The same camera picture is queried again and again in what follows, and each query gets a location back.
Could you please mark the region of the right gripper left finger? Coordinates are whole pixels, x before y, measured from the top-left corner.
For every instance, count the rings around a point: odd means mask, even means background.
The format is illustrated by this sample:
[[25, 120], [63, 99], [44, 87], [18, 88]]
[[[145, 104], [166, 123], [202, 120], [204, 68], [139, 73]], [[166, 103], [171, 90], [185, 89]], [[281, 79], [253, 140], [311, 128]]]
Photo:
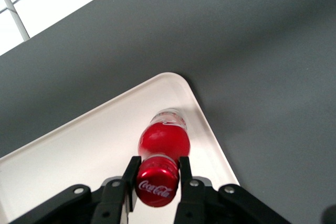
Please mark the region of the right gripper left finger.
[[141, 157], [134, 156], [123, 176], [106, 179], [95, 191], [83, 184], [70, 186], [11, 223], [128, 223], [140, 164]]

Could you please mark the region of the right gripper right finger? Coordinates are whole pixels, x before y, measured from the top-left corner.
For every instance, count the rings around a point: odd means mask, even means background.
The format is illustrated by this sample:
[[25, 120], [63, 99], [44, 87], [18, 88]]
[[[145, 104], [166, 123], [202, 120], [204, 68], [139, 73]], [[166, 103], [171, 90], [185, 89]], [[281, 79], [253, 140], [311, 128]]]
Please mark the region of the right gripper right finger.
[[289, 223], [239, 185], [215, 190], [192, 176], [188, 157], [179, 162], [182, 192], [175, 223]]

